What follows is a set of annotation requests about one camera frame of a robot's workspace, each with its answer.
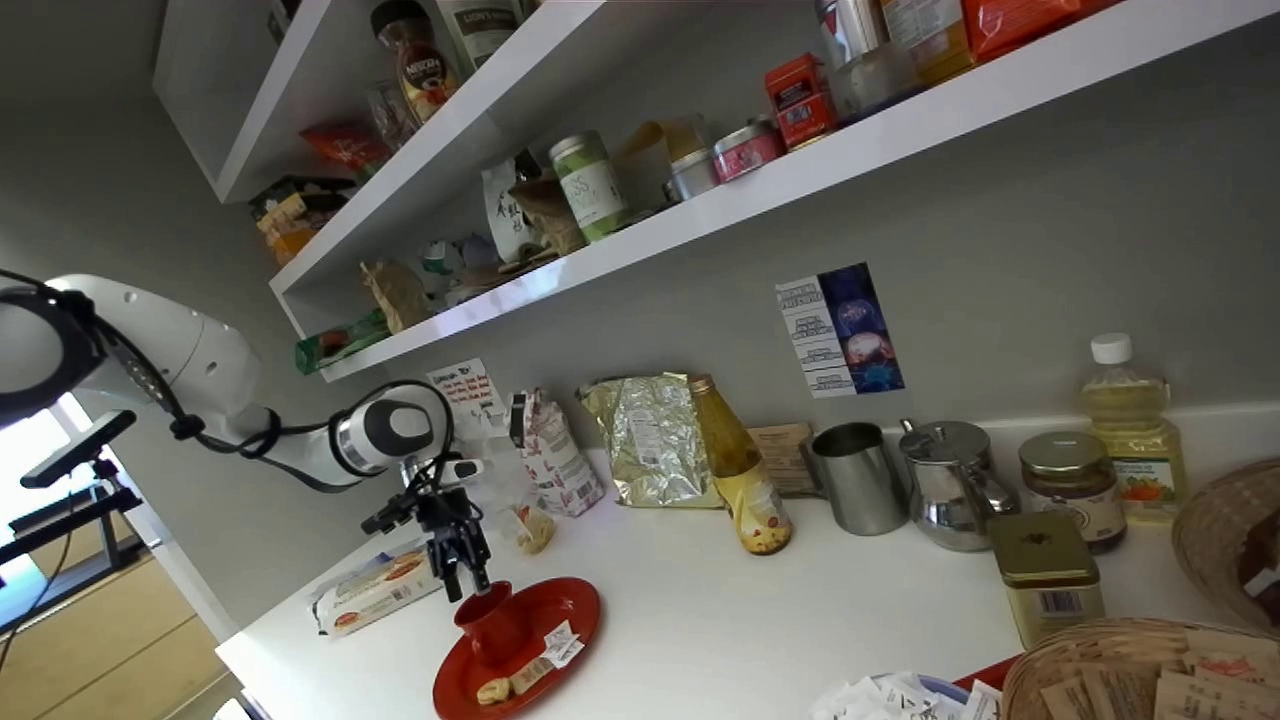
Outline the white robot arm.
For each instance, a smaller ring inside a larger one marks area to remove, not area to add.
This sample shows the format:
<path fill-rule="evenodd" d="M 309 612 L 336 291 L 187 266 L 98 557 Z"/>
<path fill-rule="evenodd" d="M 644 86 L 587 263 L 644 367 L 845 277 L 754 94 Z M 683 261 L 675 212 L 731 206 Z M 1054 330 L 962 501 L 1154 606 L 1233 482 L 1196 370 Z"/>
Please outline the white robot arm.
<path fill-rule="evenodd" d="M 457 417 L 427 380 L 390 380 L 357 405 L 290 425 L 259 401 L 247 339 L 187 304 L 110 277 L 0 273 L 6 386 L 0 418 L 28 418 L 67 392 L 151 405 L 175 438 L 281 468 L 311 490 L 353 490 L 402 468 L 406 486 L 366 533 L 424 528 L 434 577 L 462 598 L 491 587 L 485 512 L 462 486 Z"/>

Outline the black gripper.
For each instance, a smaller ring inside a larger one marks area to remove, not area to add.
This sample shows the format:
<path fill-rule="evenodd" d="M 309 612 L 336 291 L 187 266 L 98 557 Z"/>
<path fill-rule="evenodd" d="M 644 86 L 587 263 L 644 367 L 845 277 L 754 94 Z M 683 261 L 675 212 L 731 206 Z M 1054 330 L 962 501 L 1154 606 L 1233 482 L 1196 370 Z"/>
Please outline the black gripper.
<path fill-rule="evenodd" d="M 480 528 L 485 512 L 466 490 L 475 472 L 475 460 L 402 462 L 406 486 L 366 518 L 367 537 L 415 518 L 427 537 L 434 577 L 447 605 L 462 598 L 457 560 L 473 571 L 475 591 L 491 587 L 491 547 Z"/>

